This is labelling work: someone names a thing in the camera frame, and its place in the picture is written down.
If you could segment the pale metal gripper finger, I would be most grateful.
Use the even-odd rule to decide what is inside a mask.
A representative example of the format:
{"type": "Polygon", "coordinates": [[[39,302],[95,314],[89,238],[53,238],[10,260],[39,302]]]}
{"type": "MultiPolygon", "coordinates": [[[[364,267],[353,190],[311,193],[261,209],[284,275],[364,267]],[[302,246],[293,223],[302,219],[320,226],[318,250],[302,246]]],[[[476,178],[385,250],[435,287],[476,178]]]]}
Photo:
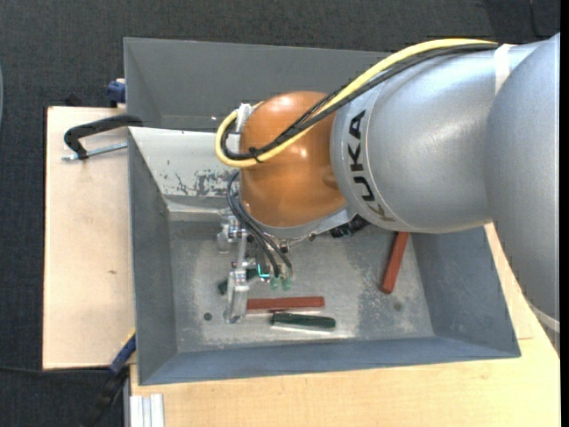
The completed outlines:
{"type": "Polygon", "coordinates": [[[235,299],[236,299],[235,287],[236,287],[236,276],[235,272],[231,271],[228,274],[228,279],[227,279],[227,289],[226,289],[227,305],[224,311],[224,318],[228,324],[234,323],[237,319],[236,306],[235,306],[235,299]]]}
{"type": "Polygon", "coordinates": [[[236,272],[236,317],[241,318],[246,313],[248,293],[250,287],[247,281],[247,272],[236,272]]]}

